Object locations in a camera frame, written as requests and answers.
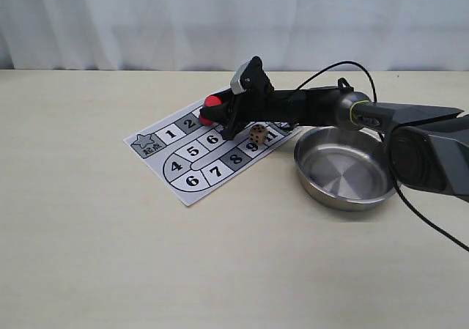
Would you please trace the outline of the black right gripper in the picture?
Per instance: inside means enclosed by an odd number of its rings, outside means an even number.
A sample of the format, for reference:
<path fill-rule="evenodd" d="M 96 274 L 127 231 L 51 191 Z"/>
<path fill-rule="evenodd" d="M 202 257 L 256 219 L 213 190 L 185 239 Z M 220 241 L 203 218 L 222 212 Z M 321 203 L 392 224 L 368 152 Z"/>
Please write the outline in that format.
<path fill-rule="evenodd" d="M 229 121 L 221 131 L 224 141 L 233 141 L 253 121 L 310 124 L 308 92 L 302 89 L 274 89 L 263 69 L 263 63 L 254 84 L 246 92 L 216 96 L 222 104 L 211 108 L 214 121 Z"/>

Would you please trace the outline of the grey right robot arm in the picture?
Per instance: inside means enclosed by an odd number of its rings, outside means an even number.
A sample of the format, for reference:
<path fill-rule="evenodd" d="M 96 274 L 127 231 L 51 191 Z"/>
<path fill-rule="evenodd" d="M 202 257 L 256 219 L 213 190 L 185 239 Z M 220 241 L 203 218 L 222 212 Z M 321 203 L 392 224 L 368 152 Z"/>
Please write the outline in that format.
<path fill-rule="evenodd" d="M 250 122 L 373 130 L 384 137 L 391 176 L 417 191 L 468 199 L 468 114 L 446 106 L 380 102 L 345 78 L 333 86 L 275 89 L 255 56 L 229 87 L 207 97 L 200 117 L 233 140 Z"/>

